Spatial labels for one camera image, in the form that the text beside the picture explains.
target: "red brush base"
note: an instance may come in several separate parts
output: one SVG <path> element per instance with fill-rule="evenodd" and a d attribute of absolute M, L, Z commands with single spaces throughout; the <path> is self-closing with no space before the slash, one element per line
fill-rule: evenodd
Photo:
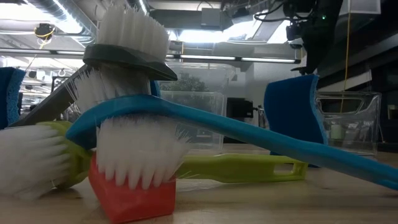
<path fill-rule="evenodd" d="M 175 181 L 156 188 L 151 184 L 147 190 L 141 188 L 140 181 L 136 189 L 131 190 L 126 178 L 124 185 L 117 187 L 114 179 L 106 181 L 105 174 L 98 172 L 96 154 L 91 159 L 88 178 L 112 223 L 170 215 L 174 211 Z"/>

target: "ceiling duct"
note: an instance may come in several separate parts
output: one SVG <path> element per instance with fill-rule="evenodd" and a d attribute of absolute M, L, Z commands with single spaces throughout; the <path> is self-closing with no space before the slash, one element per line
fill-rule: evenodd
<path fill-rule="evenodd" d="M 60 30 L 68 34 L 83 46 L 94 44 L 97 27 L 72 0 L 24 0 L 51 18 Z"/>

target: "wooden table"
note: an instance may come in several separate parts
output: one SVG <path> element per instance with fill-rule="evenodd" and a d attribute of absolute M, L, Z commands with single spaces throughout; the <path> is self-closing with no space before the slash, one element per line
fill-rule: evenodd
<path fill-rule="evenodd" d="M 242 146 L 229 146 L 239 149 Z M 398 154 L 377 158 L 398 167 Z M 179 180 L 175 212 L 135 223 L 398 223 L 398 192 L 328 169 L 304 181 L 220 184 Z M 0 197 L 1 224 L 108 223 L 87 180 L 34 202 Z"/>

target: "brush bristles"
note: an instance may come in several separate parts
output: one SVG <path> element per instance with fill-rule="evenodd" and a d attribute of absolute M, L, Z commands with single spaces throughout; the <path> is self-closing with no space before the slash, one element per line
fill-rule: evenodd
<path fill-rule="evenodd" d="M 188 138 L 177 131 L 177 122 L 156 115 L 107 119 L 97 133 L 97 165 L 106 180 L 120 186 L 128 178 L 130 189 L 139 180 L 148 189 L 170 181 L 187 153 Z"/>
<path fill-rule="evenodd" d="M 98 32 L 98 44 L 111 44 L 166 58 L 169 35 L 162 25 L 137 9 L 110 6 Z"/>
<path fill-rule="evenodd" d="M 82 73 L 66 87 L 81 113 L 119 96 L 150 93 L 149 79 L 143 73 L 108 66 Z"/>
<path fill-rule="evenodd" d="M 70 157 L 63 140 L 49 126 L 0 131 L 0 194 L 32 200 L 65 181 Z"/>

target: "dish brush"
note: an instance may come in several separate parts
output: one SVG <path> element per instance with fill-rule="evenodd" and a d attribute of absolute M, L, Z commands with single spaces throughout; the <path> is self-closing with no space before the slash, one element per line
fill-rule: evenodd
<path fill-rule="evenodd" d="M 112 6 L 99 29 L 98 44 L 128 47 L 164 60 L 169 36 L 144 13 Z M 113 98 L 149 95 L 151 89 L 145 72 L 104 62 L 81 74 L 68 91 L 84 113 Z M 188 139 L 177 125 L 177 120 L 153 114 L 113 117 L 99 124 L 89 180 L 112 222 L 173 212 L 174 172 L 188 151 Z"/>
<path fill-rule="evenodd" d="M 65 139 L 70 125 L 48 122 L 0 131 L 0 193 L 33 200 L 54 187 L 81 182 L 90 156 Z"/>

